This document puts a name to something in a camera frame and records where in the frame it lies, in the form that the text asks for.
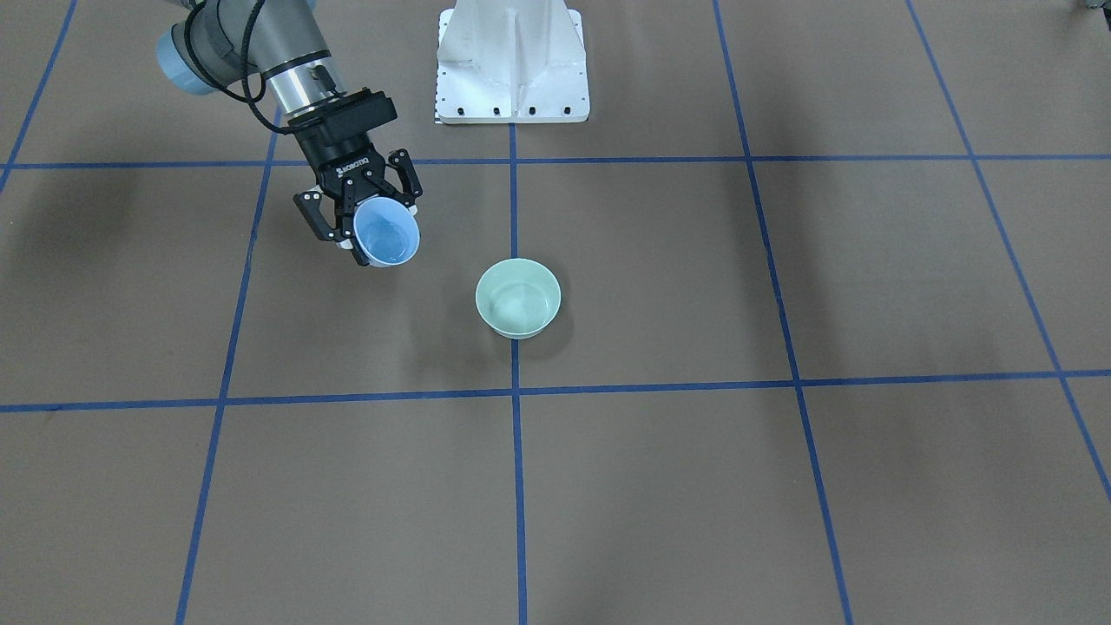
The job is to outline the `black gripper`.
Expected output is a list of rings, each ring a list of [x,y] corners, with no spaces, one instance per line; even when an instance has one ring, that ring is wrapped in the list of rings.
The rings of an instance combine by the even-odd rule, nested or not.
[[[370,137],[370,131],[397,118],[392,99],[369,89],[338,95],[290,118],[286,129],[314,174],[313,187],[296,193],[293,203],[318,240],[354,249],[342,202],[381,195],[417,210],[424,189],[409,151],[397,149],[381,155]],[[388,169],[397,175],[399,189],[386,179]]]

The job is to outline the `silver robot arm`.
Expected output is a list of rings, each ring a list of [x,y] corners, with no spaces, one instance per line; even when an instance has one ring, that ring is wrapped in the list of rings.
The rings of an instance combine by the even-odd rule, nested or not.
[[[312,1],[187,1],[156,43],[177,88],[246,104],[276,135],[296,139],[314,183],[294,205],[314,236],[361,266],[399,266],[420,245],[422,187],[406,149],[382,155],[371,132],[393,122],[384,92],[342,82]]]

